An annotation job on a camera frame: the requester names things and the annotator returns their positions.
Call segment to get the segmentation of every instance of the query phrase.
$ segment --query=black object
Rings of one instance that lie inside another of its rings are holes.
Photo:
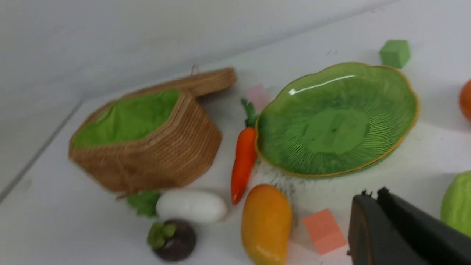
[[[471,239],[382,188],[353,197],[354,265],[471,265]]]

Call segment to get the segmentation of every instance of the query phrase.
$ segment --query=orange carrot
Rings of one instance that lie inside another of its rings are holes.
[[[245,99],[242,99],[242,103],[248,117],[245,120],[247,128],[239,134],[235,148],[235,161],[234,167],[232,168],[231,179],[232,204],[234,205],[237,205],[244,195],[253,164],[255,164],[255,160],[257,159],[257,152],[255,151],[256,132],[253,128],[257,118],[255,109],[252,104],[248,103]]]

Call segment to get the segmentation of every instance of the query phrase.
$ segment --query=white wall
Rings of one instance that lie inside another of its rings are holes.
[[[152,82],[391,1],[2,0],[0,120]]]

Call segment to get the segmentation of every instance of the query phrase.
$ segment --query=yellow mango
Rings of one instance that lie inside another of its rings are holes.
[[[253,188],[245,201],[241,231],[249,258],[256,265],[285,264],[291,223],[290,204],[277,188]]]

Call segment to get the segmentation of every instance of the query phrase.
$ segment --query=wicker basket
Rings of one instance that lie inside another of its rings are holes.
[[[197,65],[193,66],[190,76],[144,88],[130,93],[125,97],[133,97],[137,94],[142,95],[154,93],[168,88],[187,91],[195,97],[200,97],[226,89],[237,81],[237,75],[234,68],[224,68],[201,74],[195,74],[195,72],[199,72]]]
[[[221,132],[188,92],[181,92],[168,120],[146,137],[127,143],[75,149],[73,140],[80,129],[95,121],[114,102],[92,113],[69,143],[69,158],[106,189],[131,194],[140,190],[182,187],[212,165],[221,143]]]

